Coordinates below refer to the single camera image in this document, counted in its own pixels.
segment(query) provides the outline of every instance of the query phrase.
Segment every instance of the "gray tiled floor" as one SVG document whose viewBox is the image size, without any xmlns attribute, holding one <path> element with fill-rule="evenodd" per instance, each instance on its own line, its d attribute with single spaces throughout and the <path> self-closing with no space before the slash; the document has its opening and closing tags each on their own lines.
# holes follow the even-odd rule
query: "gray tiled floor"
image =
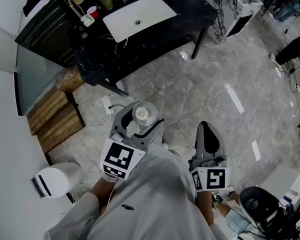
<svg viewBox="0 0 300 240">
<path fill-rule="evenodd" d="M 130 99 L 114 94 L 111 102 L 127 105 L 135 99 L 157 105 L 165 118 L 165 142 L 179 152 L 185 162 L 195 152 L 199 122 L 212 123 L 225 138 L 230 183 L 238 190 L 261 184 L 278 164 L 300 171 L 300 132 L 296 128 L 300 123 L 300 93 L 291 92 L 289 80 L 283 75 L 280 77 L 268 58 L 269 52 L 285 46 L 285 27 L 267 15 L 257 16 L 239 36 L 225 43 L 216 45 L 207 37 L 195 60 L 190 58 L 193 43 L 179 47 L 123 79 L 121 84 Z M 291 41 L 299 35 L 300 31 L 292 26 L 287 38 Z M 181 51 L 189 55 L 187 60 L 182 58 Z M 300 66 L 299 59 L 293 62 L 296 67 Z M 300 85 L 300 69 L 295 74 Z M 291 85 L 295 89 L 293 77 Z M 242 113 L 229 89 L 240 100 Z M 109 135 L 107 125 L 99 127 L 97 123 L 101 117 L 109 120 L 102 102 L 106 94 L 111 92 L 87 84 L 75 92 L 87 126 L 50 153 L 55 163 L 78 162 L 84 171 L 81 182 L 90 185 L 99 176 L 88 172 L 88 163 L 98 163 L 96 150 L 101 154 Z M 260 151 L 259 161 L 252 149 L 254 141 Z M 93 164 L 89 168 L 98 172 Z M 73 193 L 79 198 L 87 190 L 88 186 L 78 185 Z"/>
</svg>

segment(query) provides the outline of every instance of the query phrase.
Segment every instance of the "cup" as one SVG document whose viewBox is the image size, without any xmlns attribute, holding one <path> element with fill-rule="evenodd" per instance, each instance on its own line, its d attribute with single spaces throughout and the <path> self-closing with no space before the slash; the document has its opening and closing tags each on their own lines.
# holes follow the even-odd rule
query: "cup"
<svg viewBox="0 0 300 240">
<path fill-rule="evenodd" d="M 112 0 L 100 0 L 100 2 L 107 10 L 111 10 L 114 7 Z"/>
<path fill-rule="evenodd" d="M 94 19 L 99 17 L 99 13 L 96 6 L 90 7 L 87 11 L 87 14 L 90 14 Z"/>
</svg>

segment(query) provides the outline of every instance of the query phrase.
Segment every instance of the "white shirt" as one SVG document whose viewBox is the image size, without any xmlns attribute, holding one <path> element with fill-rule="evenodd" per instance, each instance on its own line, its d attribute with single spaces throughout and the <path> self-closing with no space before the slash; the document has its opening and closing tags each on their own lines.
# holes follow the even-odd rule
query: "white shirt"
<svg viewBox="0 0 300 240">
<path fill-rule="evenodd" d="M 226 240 L 208 226 L 195 204 L 193 178 L 184 162 L 152 144 L 100 216 L 98 198 L 85 193 L 45 240 Z"/>
</svg>

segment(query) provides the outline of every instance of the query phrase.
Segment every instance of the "person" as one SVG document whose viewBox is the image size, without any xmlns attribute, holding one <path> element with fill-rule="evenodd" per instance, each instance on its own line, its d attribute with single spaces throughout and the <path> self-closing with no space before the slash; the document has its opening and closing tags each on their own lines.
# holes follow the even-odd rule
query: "person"
<svg viewBox="0 0 300 240">
<path fill-rule="evenodd" d="M 43 239 L 226 240 L 214 224 L 211 192 L 198 192 L 196 200 L 195 193 L 181 158 L 152 143 L 127 180 L 101 172 Z"/>
<path fill-rule="evenodd" d="M 292 0 L 282 6 L 275 14 L 269 13 L 269 16 L 276 21 L 283 23 L 291 16 L 300 12 L 300 0 Z"/>
<path fill-rule="evenodd" d="M 234 200 L 239 207 L 230 208 L 230 206 L 224 202 L 224 198 L 228 201 Z M 239 194 L 234 191 L 233 186 L 229 186 L 227 190 L 222 193 L 214 194 L 212 196 L 212 203 L 216 208 L 218 208 L 220 214 L 225 218 L 228 227 L 238 235 L 245 232 L 251 224 L 240 208 Z"/>
<path fill-rule="evenodd" d="M 270 53 L 271 61 L 278 67 L 286 64 L 288 61 L 295 59 L 300 56 L 300 36 L 289 43 L 282 51 L 275 56 Z"/>
</svg>

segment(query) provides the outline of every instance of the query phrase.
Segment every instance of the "black pants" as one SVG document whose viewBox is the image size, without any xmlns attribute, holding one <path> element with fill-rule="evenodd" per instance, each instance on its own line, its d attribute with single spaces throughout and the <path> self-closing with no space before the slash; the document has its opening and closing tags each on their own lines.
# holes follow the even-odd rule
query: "black pants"
<svg viewBox="0 0 300 240">
<path fill-rule="evenodd" d="M 289 43 L 276 57 L 275 60 L 280 65 L 300 56 L 300 37 Z"/>
</svg>

